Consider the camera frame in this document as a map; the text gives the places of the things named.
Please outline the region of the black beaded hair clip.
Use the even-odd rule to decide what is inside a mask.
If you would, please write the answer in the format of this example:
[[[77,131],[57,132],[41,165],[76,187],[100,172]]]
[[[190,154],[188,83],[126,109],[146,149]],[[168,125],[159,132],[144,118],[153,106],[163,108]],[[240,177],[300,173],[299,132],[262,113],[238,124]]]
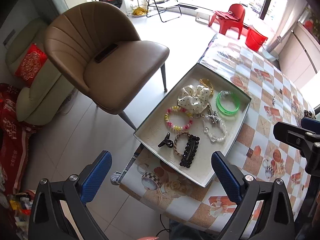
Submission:
[[[188,135],[188,141],[184,148],[184,152],[181,157],[180,166],[185,168],[190,168],[193,160],[195,158],[200,138],[192,134]]]

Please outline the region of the silver rhinestone hair clip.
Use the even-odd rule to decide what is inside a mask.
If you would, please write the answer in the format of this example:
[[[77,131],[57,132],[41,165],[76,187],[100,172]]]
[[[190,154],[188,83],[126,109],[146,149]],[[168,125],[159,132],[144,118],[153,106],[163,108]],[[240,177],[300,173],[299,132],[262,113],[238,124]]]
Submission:
[[[208,103],[206,110],[208,113],[193,114],[193,118],[201,118],[202,120],[210,120],[213,124],[221,124],[222,123],[222,119],[219,117],[217,111],[214,111],[212,109],[212,106],[210,103]]]

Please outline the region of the green glitter bangle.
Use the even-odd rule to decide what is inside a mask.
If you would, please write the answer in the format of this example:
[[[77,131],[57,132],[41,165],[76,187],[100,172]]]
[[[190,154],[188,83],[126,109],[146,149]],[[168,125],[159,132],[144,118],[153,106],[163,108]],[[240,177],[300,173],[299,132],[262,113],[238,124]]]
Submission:
[[[240,101],[235,93],[222,90],[216,97],[216,107],[225,116],[234,116],[239,110]]]

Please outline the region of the small black claw clip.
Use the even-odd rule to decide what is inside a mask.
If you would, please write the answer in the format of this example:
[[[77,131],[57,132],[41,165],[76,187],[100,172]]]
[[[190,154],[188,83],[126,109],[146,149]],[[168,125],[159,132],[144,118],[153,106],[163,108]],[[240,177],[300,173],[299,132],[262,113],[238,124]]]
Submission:
[[[167,146],[168,148],[174,147],[174,142],[170,139],[170,132],[168,132],[164,139],[158,144],[159,148],[163,146]]]

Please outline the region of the cream polka dot scrunchie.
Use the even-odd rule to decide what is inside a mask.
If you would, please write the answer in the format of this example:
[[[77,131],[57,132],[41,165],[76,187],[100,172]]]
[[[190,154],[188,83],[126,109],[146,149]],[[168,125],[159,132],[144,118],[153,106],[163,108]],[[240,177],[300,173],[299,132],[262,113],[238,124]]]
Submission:
[[[185,86],[177,98],[177,104],[193,114],[201,114],[208,106],[211,91],[203,85]]]

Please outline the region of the grey jewelry tray box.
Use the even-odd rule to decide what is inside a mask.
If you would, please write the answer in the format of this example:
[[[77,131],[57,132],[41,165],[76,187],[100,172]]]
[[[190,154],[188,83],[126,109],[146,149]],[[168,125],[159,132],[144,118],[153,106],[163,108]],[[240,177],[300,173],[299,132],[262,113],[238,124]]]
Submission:
[[[167,133],[170,133],[170,139],[174,140],[176,133],[169,129],[164,120],[164,115],[168,108],[177,104],[177,98],[183,87],[187,85],[199,85],[199,79],[208,79],[214,88],[214,96],[210,99],[213,110],[217,110],[216,96],[222,90],[227,90],[235,94],[240,101],[240,107],[234,116],[225,116],[222,113],[219,117],[225,123],[227,136],[223,142],[211,142],[203,131],[204,122],[201,118],[195,118],[189,128],[189,133],[200,138],[199,148],[190,168],[179,165],[180,157],[167,146],[159,147],[159,143],[164,139]],[[202,64],[195,64],[184,77],[173,87],[173,89],[162,99],[162,101],[153,109],[148,117],[137,128],[134,136],[156,157],[175,169],[181,175],[190,179],[201,187],[206,187],[214,177],[214,171],[211,167],[211,155],[215,151],[227,155],[231,150],[246,118],[251,98],[241,89],[232,84],[228,78],[217,74],[213,67],[207,67]]]

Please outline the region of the leopard print scrunchie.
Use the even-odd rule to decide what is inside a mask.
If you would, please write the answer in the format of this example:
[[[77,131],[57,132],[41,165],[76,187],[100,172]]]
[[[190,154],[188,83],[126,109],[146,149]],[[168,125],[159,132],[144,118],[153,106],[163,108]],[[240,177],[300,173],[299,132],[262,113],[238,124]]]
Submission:
[[[304,117],[309,118],[309,119],[316,119],[316,116],[312,111],[307,111],[306,109],[304,110]]]

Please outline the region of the white cabinet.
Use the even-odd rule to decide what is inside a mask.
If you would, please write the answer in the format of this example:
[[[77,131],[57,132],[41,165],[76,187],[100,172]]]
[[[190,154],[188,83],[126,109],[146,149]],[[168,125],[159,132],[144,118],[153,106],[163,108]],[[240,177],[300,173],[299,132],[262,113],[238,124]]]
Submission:
[[[299,89],[319,73],[319,43],[297,23],[279,54],[281,72]]]

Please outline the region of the patterned tablecloth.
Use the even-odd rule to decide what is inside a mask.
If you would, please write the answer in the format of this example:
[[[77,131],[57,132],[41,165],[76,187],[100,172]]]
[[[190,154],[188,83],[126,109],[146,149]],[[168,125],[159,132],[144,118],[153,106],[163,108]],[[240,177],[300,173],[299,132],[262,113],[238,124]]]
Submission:
[[[310,183],[306,160],[297,149],[275,139],[273,128],[280,121],[299,126],[304,110],[311,110],[311,106],[275,66],[225,35],[216,34],[212,38],[198,63],[213,67],[217,74],[228,78],[251,98],[241,130],[225,157],[243,174],[250,174],[256,180],[283,180],[293,214],[297,216]],[[213,84],[208,79],[199,79],[199,85],[210,89],[210,99],[214,96]],[[193,113],[178,104],[168,108],[164,115],[165,123],[176,133],[172,140],[174,147],[170,149],[180,158],[194,119]],[[225,140],[227,128],[223,121],[221,124],[202,122],[211,142]],[[215,173],[209,184],[201,187],[156,157],[141,142],[127,168],[120,182],[123,191],[187,226],[217,233],[236,209]]]

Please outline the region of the red plastic bucket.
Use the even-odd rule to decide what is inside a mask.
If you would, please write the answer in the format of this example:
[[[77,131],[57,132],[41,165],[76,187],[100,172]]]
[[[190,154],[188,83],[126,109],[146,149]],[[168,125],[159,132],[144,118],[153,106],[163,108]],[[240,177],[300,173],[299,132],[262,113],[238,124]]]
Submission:
[[[252,25],[248,27],[245,45],[249,49],[253,51],[258,51],[267,40],[268,40],[268,37],[259,33]]]

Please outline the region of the green sofa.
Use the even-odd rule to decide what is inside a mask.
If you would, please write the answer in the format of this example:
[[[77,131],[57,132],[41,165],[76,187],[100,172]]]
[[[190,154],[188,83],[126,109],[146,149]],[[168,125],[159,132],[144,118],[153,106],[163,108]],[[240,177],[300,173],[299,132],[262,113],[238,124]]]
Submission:
[[[5,55],[5,63],[13,76],[32,43],[44,52],[47,27],[44,20],[36,18],[15,37]],[[75,91],[74,86],[47,59],[30,88],[22,81],[22,89],[16,101],[18,121],[36,126],[49,123]]]

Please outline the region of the red plastic chair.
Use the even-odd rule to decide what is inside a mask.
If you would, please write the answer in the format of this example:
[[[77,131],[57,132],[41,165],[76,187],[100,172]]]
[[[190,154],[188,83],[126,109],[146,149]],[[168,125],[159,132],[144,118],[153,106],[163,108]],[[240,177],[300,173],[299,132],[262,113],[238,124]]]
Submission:
[[[240,39],[243,22],[245,18],[245,9],[242,4],[233,4],[228,11],[215,11],[209,20],[208,27],[211,27],[215,20],[219,22],[219,33],[225,35],[228,29],[238,29],[238,39]]]

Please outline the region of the red embroidered cushion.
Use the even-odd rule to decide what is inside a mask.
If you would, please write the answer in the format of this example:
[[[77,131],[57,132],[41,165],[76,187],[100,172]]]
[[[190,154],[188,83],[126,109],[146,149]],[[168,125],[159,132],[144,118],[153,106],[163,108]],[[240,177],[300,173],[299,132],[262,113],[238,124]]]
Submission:
[[[15,76],[19,77],[24,82],[24,85],[30,88],[47,59],[48,57],[45,52],[43,52],[36,44],[32,43],[17,68]]]

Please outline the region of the brown leather chair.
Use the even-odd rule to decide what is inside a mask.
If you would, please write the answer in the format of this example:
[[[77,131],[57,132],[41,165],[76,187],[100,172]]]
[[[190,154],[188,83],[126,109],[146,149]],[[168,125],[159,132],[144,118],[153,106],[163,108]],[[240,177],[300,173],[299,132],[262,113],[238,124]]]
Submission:
[[[141,40],[125,13],[105,2],[82,3],[57,17],[46,29],[44,50],[75,88],[132,128],[124,109],[157,70],[166,79],[170,53]]]

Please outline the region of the folding lounge chair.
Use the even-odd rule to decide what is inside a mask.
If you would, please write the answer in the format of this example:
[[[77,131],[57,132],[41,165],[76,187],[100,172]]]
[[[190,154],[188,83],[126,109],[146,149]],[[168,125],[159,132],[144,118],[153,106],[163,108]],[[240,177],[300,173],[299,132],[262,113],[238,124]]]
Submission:
[[[145,0],[146,1],[146,17],[151,18],[158,15],[162,23],[178,19],[182,16],[180,3],[178,0]],[[173,18],[163,18],[162,14],[177,9],[178,15]]]

